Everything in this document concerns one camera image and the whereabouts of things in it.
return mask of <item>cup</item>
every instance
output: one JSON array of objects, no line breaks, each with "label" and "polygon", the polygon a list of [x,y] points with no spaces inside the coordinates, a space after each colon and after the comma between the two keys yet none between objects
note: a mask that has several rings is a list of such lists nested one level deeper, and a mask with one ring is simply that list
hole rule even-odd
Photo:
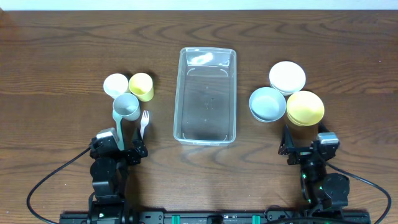
[{"label": "cup", "polygon": [[130,78],[129,89],[139,100],[147,102],[154,97],[154,83],[146,73],[137,73]]},{"label": "cup", "polygon": [[294,124],[311,126],[317,124],[325,114],[325,106],[316,94],[298,91],[287,100],[288,118]]},{"label": "cup", "polygon": [[284,96],[300,91],[305,81],[304,70],[293,62],[276,63],[269,71],[269,83]]},{"label": "cup", "polygon": [[123,93],[130,93],[129,80],[119,73],[108,76],[104,81],[103,87],[105,93],[114,99]]},{"label": "cup", "polygon": [[114,99],[113,110],[128,121],[135,121],[141,115],[138,99],[130,93],[124,93]]},{"label": "cup", "polygon": [[249,107],[252,115],[258,121],[272,122],[284,115],[286,100],[276,89],[263,87],[252,93]]}]

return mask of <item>yellow cup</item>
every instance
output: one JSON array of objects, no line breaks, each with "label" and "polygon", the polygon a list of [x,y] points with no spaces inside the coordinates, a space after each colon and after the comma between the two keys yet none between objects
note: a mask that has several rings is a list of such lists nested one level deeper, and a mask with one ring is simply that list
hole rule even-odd
[{"label": "yellow cup", "polygon": [[317,124],[325,114],[322,100],[310,91],[298,91],[290,96],[286,110],[291,122],[301,126]]},{"label": "yellow cup", "polygon": [[147,102],[154,97],[154,82],[146,73],[137,73],[130,78],[129,89],[139,100]]}]

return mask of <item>fork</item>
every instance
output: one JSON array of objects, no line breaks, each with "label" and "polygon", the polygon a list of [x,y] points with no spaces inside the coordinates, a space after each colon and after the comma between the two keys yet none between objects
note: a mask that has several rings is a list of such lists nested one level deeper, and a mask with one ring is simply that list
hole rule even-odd
[{"label": "fork", "polygon": [[144,110],[144,113],[142,114],[141,118],[141,129],[139,130],[142,139],[144,138],[145,127],[148,125],[148,123],[149,123],[149,111]]}]

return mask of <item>white wall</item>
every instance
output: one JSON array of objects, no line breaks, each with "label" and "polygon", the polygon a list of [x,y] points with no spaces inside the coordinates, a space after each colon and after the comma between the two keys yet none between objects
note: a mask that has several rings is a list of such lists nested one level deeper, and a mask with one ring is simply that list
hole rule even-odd
[{"label": "white wall", "polygon": [[0,0],[4,10],[398,9],[398,0]]}]

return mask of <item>brown wood surface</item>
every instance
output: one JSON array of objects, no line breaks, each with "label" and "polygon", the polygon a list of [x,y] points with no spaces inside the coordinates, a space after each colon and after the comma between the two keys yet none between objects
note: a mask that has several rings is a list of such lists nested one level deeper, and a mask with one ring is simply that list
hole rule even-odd
[{"label": "brown wood surface", "polygon": [[[229,147],[182,146],[173,138],[178,56],[193,46],[238,54],[237,138]],[[398,199],[398,13],[394,11],[90,11],[5,12],[0,22],[0,223],[40,223],[29,190],[114,126],[106,76],[147,72],[155,97],[149,157],[132,169],[127,194],[167,210],[265,210],[305,203],[299,167],[278,156],[285,119],[260,123],[250,94],[268,86],[281,60],[300,64],[305,89],[323,100],[325,124],[341,140],[330,162],[384,187]],[[312,128],[292,128],[302,144]],[[81,159],[46,181],[33,207],[58,221],[86,210],[93,189]],[[375,221],[378,190],[351,179],[348,208]],[[384,223],[398,222],[393,203]]]}]

